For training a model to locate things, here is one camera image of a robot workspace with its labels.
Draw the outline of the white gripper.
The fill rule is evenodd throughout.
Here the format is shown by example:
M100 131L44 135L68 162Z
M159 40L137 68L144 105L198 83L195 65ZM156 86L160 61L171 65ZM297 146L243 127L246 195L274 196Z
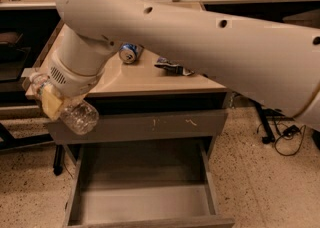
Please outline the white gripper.
M45 84L41 94L44 113L51 120L57 120L63 104L61 94L69 98L86 95L97 85L103 72L104 70L101 70L90 76L76 74L62 63L58 51L54 51L48 63L48 75L53 85Z

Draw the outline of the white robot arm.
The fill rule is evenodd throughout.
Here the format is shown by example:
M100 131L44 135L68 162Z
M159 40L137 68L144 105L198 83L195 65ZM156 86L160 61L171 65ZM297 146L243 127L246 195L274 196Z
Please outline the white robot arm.
M88 93L106 61L131 43L320 130L320 32L150 0L55 0L66 34L51 81Z

